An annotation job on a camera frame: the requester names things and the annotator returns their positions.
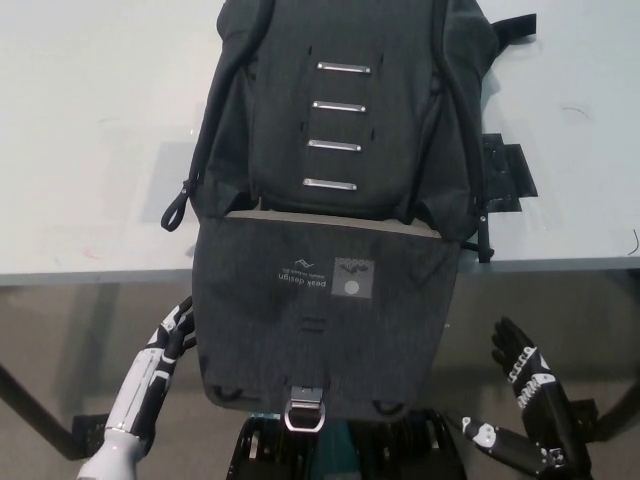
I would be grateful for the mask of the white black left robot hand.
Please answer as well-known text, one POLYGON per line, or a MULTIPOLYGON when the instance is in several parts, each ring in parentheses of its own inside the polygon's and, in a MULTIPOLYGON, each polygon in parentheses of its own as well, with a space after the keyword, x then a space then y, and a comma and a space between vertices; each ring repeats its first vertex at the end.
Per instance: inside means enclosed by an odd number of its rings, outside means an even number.
POLYGON ((108 430, 141 440, 152 436, 177 363, 196 345, 192 305, 188 297, 175 306, 138 352, 109 414, 108 430))

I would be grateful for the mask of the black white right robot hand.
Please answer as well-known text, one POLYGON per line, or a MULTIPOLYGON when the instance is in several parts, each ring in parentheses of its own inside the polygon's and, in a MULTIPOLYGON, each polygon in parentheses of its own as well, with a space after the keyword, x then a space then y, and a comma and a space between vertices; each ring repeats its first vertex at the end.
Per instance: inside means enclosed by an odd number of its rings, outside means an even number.
POLYGON ((534 479, 590 479, 592 462, 566 392, 539 346, 510 318, 494 325, 492 357, 519 408, 524 435, 457 411, 444 417, 477 450, 534 479))

